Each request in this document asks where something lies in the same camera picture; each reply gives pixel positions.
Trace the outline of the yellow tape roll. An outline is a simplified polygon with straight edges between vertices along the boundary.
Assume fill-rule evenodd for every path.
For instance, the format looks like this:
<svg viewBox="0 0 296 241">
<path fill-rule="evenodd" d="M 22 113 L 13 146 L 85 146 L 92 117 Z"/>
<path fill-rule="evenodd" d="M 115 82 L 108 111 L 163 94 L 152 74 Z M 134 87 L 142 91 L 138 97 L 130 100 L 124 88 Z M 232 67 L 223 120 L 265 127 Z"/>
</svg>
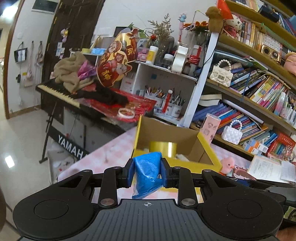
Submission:
<svg viewBox="0 0 296 241">
<path fill-rule="evenodd" d="M 163 157 L 174 158 L 177 153 L 177 143 L 153 141 L 149 144 L 149 151 L 161 152 Z"/>
</svg>

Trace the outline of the blue bag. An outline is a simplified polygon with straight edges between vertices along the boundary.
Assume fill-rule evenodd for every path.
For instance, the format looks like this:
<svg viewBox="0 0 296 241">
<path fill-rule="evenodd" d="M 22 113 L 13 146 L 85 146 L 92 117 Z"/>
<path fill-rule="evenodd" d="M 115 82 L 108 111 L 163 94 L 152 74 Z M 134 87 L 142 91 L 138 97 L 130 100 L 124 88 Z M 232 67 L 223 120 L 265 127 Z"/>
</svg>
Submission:
<svg viewBox="0 0 296 241">
<path fill-rule="evenodd" d="M 133 158 L 135 183 L 132 199 L 144 199 L 162 187 L 160 152 L 143 154 Z"/>
</svg>

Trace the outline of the pink cartoon table mat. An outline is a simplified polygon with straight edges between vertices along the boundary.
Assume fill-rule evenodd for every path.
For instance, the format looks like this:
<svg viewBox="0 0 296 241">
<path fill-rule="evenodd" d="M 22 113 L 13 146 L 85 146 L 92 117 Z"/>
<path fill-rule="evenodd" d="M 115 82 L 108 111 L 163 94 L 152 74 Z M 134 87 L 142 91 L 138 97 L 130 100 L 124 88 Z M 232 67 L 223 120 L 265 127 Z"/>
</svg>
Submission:
<svg viewBox="0 0 296 241">
<path fill-rule="evenodd" d="M 94 174 L 103 173 L 105 169 L 113 166 L 123 167 L 132 155 L 133 145 L 135 140 L 136 127 L 128 130 L 117 138 L 114 138 L 107 144 L 91 152 L 89 155 L 70 166 L 58 176 L 58 182 L 66 179 L 82 170 L 90 169 Z M 217 145 L 211 144 L 211 148 L 216 153 L 217 158 L 221 161 L 227 157 L 233 157 L 235 164 L 247 170 L 251 161 L 229 152 Z M 121 188 L 117 190 L 118 200 L 131 198 L 133 195 L 133 187 L 129 189 Z M 171 199 L 177 201 L 177 189 L 161 188 L 146 199 Z"/>
</svg>

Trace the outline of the yellow cardboard box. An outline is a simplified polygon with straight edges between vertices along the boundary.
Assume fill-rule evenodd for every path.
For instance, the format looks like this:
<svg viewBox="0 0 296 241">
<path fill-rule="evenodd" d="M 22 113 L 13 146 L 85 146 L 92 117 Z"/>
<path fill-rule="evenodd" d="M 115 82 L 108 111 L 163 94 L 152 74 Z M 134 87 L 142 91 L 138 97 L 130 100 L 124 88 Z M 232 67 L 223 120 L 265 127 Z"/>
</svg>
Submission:
<svg viewBox="0 0 296 241">
<path fill-rule="evenodd" d="M 165 124 L 159 120 L 140 117 L 133 157 L 160 152 L 169 165 L 201 173 L 204 169 L 219 172 L 222 164 L 215 152 L 198 131 Z"/>
</svg>

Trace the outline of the pink chick plush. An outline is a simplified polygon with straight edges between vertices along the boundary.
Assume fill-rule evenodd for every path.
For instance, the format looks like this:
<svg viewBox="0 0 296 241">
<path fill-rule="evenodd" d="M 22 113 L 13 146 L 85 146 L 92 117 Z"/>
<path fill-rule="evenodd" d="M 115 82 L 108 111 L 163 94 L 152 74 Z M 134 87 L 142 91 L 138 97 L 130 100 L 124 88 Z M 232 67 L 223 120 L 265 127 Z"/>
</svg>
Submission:
<svg viewBox="0 0 296 241">
<path fill-rule="evenodd" d="M 220 163 L 222 165 L 220 173 L 223 175 L 227 175 L 233 170 L 235 165 L 235 160 L 232 157 L 227 157 L 222 159 Z"/>
</svg>

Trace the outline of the white adhesive tape roll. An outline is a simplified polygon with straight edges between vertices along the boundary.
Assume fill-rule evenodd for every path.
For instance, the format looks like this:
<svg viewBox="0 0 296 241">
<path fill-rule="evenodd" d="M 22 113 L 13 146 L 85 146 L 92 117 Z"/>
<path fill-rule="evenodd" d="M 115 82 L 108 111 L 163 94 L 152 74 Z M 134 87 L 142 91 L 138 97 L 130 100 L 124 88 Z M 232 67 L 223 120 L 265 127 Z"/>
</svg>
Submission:
<svg viewBox="0 0 296 241">
<path fill-rule="evenodd" d="M 130 120 L 130 119 L 135 117 L 135 111 L 132 110 L 132 109 L 129 109 L 129 108 L 120 108 L 118 110 L 117 116 L 120 117 L 120 118 Z"/>
</svg>

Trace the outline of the pink sticker cylinder holder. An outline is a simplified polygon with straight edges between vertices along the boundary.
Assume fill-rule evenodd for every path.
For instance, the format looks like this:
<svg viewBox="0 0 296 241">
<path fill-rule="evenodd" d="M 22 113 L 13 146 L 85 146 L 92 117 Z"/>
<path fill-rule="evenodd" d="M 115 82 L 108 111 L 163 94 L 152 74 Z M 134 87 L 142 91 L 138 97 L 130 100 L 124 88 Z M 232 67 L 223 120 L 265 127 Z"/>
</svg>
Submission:
<svg viewBox="0 0 296 241">
<path fill-rule="evenodd" d="M 208 144 L 211 144 L 215 134 L 219 128 L 221 119 L 213 114 L 206 114 L 206 117 L 201 125 L 200 132 L 202 133 Z"/>
</svg>

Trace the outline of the white quilted pearl handbag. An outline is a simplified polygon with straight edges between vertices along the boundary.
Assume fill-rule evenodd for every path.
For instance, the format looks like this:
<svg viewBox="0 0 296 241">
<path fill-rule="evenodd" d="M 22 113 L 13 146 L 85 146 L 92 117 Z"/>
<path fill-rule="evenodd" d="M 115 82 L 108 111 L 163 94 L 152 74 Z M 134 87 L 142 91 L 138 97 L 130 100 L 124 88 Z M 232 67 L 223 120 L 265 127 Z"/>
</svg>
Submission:
<svg viewBox="0 0 296 241">
<path fill-rule="evenodd" d="M 236 128 L 233 128 L 232 126 L 234 124 L 238 123 L 239 124 L 239 128 L 236 129 Z M 229 126 L 226 126 L 222 132 L 222 139 L 231 143 L 231 144 L 234 144 L 234 145 L 237 145 L 239 144 L 241 138 L 242 138 L 242 135 L 243 133 L 241 132 L 242 130 L 242 123 L 241 121 L 239 120 L 233 120 Z"/>
</svg>

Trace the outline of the orange blue medicine box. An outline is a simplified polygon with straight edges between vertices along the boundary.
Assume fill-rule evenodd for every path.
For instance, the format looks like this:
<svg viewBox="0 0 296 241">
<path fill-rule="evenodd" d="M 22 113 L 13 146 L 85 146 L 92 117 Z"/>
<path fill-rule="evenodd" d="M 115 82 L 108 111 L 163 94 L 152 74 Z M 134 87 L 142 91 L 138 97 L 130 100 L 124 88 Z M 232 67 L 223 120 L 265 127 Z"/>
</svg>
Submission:
<svg viewBox="0 0 296 241">
<path fill-rule="evenodd" d="M 255 140 L 254 138 L 251 138 L 248 141 L 248 144 L 251 147 L 253 147 L 253 148 L 255 148 L 255 149 L 257 149 L 257 150 L 259 150 L 259 151 L 261 151 L 263 153 L 266 153 L 268 151 L 268 147 L 266 145 L 260 143 L 259 141 Z"/>
<path fill-rule="evenodd" d="M 256 149 L 255 147 L 251 146 L 250 144 L 248 144 L 247 142 L 245 142 L 243 144 L 243 149 L 253 155 L 261 155 L 262 151 Z"/>
</svg>

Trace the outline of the white desk shelf unit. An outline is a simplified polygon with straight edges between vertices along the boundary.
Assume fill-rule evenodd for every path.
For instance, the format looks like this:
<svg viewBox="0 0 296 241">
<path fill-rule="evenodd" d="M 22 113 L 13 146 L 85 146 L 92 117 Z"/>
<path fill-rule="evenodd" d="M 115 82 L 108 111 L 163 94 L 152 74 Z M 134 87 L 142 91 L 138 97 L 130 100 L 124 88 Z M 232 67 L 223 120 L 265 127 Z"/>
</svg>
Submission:
<svg viewBox="0 0 296 241">
<path fill-rule="evenodd" d="M 198 77 L 177 74 L 160 66 L 135 61 L 132 64 L 132 72 L 121 81 L 120 89 L 132 94 L 144 94 L 145 88 L 150 87 L 160 89 L 165 93 L 168 90 L 173 90 L 175 96 L 180 94 L 185 103 L 182 104 L 182 108 L 176 118 L 172 116 L 175 113 L 174 111 L 165 114 L 156 110 L 154 116 L 174 125 L 188 128 L 202 95 L 218 38 L 218 33 L 211 34 L 206 55 L 201 61 L 202 68 Z"/>
</svg>

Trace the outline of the open text book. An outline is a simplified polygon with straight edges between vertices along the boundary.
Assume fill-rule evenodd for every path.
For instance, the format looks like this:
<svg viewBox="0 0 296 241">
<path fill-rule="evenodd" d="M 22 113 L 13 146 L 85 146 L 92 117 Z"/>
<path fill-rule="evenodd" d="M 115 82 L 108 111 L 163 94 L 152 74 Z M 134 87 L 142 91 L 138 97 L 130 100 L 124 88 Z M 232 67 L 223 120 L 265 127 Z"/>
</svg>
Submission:
<svg viewBox="0 0 296 241">
<path fill-rule="evenodd" d="M 281 179 L 281 161 L 263 156 L 254 156 L 247 173 L 257 180 L 288 183 Z"/>
</svg>

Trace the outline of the black yamaha keyboard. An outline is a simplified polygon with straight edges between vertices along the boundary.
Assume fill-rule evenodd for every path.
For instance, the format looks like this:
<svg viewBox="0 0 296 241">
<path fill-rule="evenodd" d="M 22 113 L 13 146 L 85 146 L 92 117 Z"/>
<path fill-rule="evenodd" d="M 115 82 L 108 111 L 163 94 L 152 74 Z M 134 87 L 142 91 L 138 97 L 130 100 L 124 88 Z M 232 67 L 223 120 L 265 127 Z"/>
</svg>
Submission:
<svg viewBox="0 0 296 241">
<path fill-rule="evenodd" d="M 49 138 L 58 144 L 69 141 L 76 149 L 84 151 L 81 155 L 73 154 L 81 160 L 133 127 L 130 123 L 109 119 L 95 109 L 80 104 L 54 80 L 42 82 L 35 89 L 41 94 L 41 109 L 49 115 L 40 164 L 48 160 L 46 150 Z"/>
</svg>

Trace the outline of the wooden bookshelf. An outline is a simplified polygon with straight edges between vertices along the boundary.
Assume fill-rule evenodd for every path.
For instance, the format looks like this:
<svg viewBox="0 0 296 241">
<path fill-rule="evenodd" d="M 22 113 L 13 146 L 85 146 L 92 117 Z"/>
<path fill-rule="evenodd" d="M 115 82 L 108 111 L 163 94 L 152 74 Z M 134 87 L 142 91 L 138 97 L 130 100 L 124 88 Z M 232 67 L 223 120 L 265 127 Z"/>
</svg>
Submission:
<svg viewBox="0 0 296 241">
<path fill-rule="evenodd" d="M 210 70 L 222 59 L 231 64 L 230 87 L 210 80 L 203 94 L 217 94 L 215 103 L 199 104 L 191 127 L 201 126 L 207 113 L 221 117 L 214 137 L 228 150 L 243 150 L 251 138 L 268 147 L 266 156 L 288 156 L 295 146 L 295 31 L 279 1 L 222 1 L 210 7 L 211 30 L 220 31 Z M 222 139 L 233 120 L 242 123 L 239 144 Z"/>
</svg>

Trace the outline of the cream quilted handbag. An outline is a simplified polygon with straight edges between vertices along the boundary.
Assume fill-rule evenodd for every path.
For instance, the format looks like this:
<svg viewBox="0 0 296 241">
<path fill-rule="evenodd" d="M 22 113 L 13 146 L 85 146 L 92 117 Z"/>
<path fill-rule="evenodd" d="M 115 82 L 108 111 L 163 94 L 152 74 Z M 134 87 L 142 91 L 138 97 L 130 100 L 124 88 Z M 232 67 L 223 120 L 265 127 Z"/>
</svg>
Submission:
<svg viewBox="0 0 296 241">
<path fill-rule="evenodd" d="M 226 69 L 221 68 L 220 65 L 222 63 L 226 63 Z M 231 72 L 231 64 L 228 60 L 222 59 L 218 62 L 217 65 L 213 66 L 212 73 L 210 74 L 210 80 L 217 82 L 220 85 L 225 87 L 230 87 L 230 83 L 233 77 L 233 73 Z"/>
</svg>

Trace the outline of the white paper sheet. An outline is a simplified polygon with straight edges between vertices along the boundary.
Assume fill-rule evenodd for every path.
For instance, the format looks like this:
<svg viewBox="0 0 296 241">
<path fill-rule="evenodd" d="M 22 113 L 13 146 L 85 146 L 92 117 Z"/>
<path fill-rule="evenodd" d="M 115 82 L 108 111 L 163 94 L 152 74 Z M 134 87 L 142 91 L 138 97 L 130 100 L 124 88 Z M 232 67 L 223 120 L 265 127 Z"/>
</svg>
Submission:
<svg viewBox="0 0 296 241">
<path fill-rule="evenodd" d="M 281 162 L 281 180 L 294 182 L 296 180 L 295 165 L 289 161 Z"/>
</svg>

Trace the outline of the fortune god decoration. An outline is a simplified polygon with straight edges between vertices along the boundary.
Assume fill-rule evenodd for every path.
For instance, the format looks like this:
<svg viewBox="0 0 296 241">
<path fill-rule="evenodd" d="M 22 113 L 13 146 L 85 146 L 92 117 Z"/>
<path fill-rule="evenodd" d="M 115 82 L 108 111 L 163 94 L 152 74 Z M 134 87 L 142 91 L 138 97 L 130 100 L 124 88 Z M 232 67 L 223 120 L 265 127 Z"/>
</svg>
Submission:
<svg viewBox="0 0 296 241">
<path fill-rule="evenodd" d="M 112 87 L 131 70 L 137 58 L 138 29 L 122 30 L 106 49 L 97 64 L 97 77 L 104 87 Z"/>
</svg>

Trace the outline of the beige cloth pile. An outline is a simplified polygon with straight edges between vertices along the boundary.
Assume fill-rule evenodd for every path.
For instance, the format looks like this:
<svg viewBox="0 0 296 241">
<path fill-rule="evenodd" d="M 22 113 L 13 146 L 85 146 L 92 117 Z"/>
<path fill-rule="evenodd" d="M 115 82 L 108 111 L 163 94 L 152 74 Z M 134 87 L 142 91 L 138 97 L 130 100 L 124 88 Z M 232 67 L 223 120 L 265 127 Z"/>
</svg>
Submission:
<svg viewBox="0 0 296 241">
<path fill-rule="evenodd" d="M 83 80 L 79 79 L 78 71 L 87 61 L 86 57 L 81 52 L 75 52 L 70 57 L 63 58 L 55 66 L 52 76 L 55 78 L 55 83 L 62 84 L 63 87 L 70 93 L 91 85 L 94 80 L 92 77 L 87 77 Z"/>
</svg>

